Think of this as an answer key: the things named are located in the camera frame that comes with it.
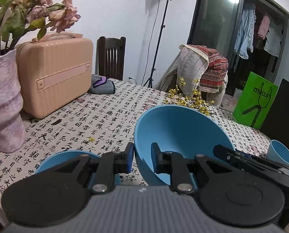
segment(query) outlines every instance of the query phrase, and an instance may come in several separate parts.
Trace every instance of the pink clothing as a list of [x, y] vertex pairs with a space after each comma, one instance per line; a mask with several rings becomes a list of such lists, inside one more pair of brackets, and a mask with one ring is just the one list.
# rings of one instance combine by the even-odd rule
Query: pink clothing
[[268, 34], [269, 27], [270, 27], [270, 18], [265, 15], [260, 24], [258, 36], [261, 37], [262, 39], [265, 39], [266, 34]]

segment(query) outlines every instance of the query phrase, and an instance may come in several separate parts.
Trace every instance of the upside-down blue bowl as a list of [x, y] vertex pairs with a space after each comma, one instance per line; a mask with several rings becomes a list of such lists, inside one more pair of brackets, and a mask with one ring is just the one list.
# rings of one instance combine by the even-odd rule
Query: upside-down blue bowl
[[185, 158], [204, 154], [219, 160], [213, 155], [213, 148], [218, 144], [235, 150], [224, 131], [200, 112], [177, 105], [156, 106], [142, 114], [134, 133], [137, 165], [149, 185], [170, 185], [168, 174], [153, 171], [153, 142], [162, 152], [179, 152]]
[[[53, 166], [56, 166], [56, 165], [59, 165], [65, 161], [68, 161], [72, 158], [75, 158], [75, 157], [78, 157], [82, 154], [89, 154], [89, 156], [91, 158], [100, 158], [98, 155], [95, 155], [91, 152], [84, 152], [84, 151], [66, 151], [66, 152], [60, 152], [60, 153], [57, 153], [55, 155], [52, 155], [50, 156], [49, 158], [47, 158], [40, 166], [39, 168], [36, 170], [35, 173], [39, 173], [39, 172], [42, 172], [44, 170], [47, 170]], [[92, 184], [92, 181], [94, 179], [94, 175], [95, 174], [92, 174], [91, 176], [91, 179], [89, 181], [89, 185], [88, 187], [91, 188], [91, 184]], [[115, 175], [115, 185], [120, 185], [121, 184], [121, 179], [119, 177], [118, 174]]]

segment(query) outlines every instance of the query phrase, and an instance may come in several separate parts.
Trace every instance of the green shopping bag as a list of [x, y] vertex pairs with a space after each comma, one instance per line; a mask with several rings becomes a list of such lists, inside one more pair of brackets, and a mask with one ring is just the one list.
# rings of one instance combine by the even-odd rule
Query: green shopping bag
[[278, 86], [250, 72], [233, 116], [236, 122], [260, 129], [276, 96]]

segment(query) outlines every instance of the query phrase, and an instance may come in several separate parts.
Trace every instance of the beige suitcase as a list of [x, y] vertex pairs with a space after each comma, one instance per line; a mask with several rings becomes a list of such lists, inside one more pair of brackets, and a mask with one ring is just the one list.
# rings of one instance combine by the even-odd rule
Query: beige suitcase
[[81, 34], [56, 33], [16, 46], [23, 109], [43, 118], [88, 91], [93, 43]]

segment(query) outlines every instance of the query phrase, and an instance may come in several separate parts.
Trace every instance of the red patterned cloth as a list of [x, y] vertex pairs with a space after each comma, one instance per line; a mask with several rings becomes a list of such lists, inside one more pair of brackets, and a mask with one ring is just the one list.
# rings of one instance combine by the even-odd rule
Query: red patterned cloth
[[208, 55], [209, 66], [205, 73], [202, 75], [199, 84], [201, 91], [207, 93], [218, 92], [229, 67], [227, 59], [221, 56], [216, 49], [210, 49], [206, 46], [189, 46], [197, 48]]

